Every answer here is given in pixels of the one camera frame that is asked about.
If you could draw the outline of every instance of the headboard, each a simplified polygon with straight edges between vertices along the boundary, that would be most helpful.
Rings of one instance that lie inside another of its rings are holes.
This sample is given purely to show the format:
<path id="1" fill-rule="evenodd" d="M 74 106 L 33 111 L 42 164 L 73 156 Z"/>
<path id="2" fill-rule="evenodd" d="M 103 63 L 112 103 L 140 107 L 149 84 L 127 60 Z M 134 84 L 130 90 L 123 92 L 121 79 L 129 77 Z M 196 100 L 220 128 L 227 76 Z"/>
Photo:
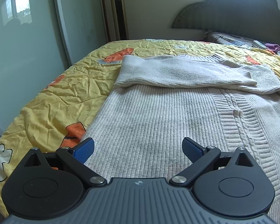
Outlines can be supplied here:
<path id="1" fill-rule="evenodd" d="M 186 6 L 172 28 L 215 30 L 280 45 L 276 0 L 206 0 Z"/>

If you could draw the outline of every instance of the white wall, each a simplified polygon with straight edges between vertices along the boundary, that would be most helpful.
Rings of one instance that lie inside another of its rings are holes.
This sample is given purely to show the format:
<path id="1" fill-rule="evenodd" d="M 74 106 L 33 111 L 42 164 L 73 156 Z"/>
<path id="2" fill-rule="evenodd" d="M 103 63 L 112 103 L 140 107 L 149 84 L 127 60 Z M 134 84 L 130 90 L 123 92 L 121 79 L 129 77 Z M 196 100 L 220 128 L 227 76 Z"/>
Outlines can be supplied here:
<path id="1" fill-rule="evenodd" d="M 204 33 L 194 29 L 171 29 L 185 6 L 204 0 L 125 0 L 130 39 L 200 40 Z M 116 40 L 110 0 L 105 0 L 111 40 Z"/>

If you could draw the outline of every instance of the white knit sweater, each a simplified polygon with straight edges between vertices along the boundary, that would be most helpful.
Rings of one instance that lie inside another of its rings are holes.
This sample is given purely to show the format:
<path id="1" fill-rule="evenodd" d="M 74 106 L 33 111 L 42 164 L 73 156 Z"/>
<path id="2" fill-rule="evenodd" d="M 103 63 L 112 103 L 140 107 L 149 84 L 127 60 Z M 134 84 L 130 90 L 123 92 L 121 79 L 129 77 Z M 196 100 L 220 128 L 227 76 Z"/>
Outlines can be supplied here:
<path id="1" fill-rule="evenodd" d="M 280 81 L 265 65 L 220 56 L 125 56 L 113 91 L 84 138 L 85 163 L 111 177 L 171 178 L 191 162 L 184 137 L 222 151 L 248 149 L 275 189 L 269 212 L 280 223 Z"/>

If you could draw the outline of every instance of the purple cloth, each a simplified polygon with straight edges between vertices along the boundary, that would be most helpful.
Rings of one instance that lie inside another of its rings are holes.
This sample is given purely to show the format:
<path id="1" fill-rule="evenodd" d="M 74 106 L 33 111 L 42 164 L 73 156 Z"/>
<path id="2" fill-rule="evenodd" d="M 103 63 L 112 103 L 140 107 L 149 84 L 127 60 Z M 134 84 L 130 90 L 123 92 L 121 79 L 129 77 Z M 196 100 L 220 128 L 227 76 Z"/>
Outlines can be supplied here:
<path id="1" fill-rule="evenodd" d="M 277 44 L 270 44 L 266 43 L 265 46 L 269 49 L 272 50 L 274 53 L 277 54 L 277 52 L 280 52 L 280 46 Z"/>

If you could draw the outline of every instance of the window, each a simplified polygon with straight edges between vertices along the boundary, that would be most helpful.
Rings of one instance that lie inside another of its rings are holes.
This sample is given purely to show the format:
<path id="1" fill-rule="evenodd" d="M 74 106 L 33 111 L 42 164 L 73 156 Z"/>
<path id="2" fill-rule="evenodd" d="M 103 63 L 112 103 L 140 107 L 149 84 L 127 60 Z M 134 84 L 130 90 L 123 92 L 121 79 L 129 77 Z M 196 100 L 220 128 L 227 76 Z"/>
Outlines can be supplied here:
<path id="1" fill-rule="evenodd" d="M 4 25 L 14 18 L 19 19 L 21 24 L 32 22 L 29 0 L 6 0 L 1 10 Z"/>

